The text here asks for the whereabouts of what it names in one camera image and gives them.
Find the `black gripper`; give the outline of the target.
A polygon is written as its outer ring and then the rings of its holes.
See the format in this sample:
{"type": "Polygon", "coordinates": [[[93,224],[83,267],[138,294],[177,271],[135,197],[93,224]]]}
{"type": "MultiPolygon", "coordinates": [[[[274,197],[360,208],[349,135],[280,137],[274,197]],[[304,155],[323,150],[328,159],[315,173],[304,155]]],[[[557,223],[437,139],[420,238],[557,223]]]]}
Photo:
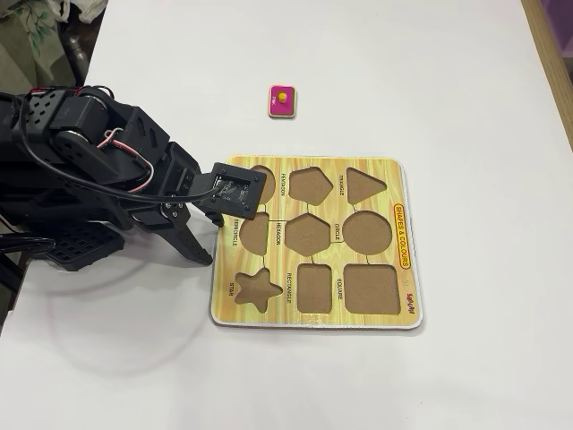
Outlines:
{"type": "MultiPolygon", "coordinates": [[[[201,174],[198,162],[178,143],[169,142],[164,154],[154,165],[154,176],[147,186],[147,195],[186,196],[198,194],[192,189],[196,175],[201,174]]],[[[218,228],[224,226],[219,211],[207,211],[206,217],[218,228]]],[[[132,212],[135,223],[145,232],[162,237],[185,259],[209,266],[212,256],[188,228],[191,214],[184,203],[162,203],[132,212]]]]}

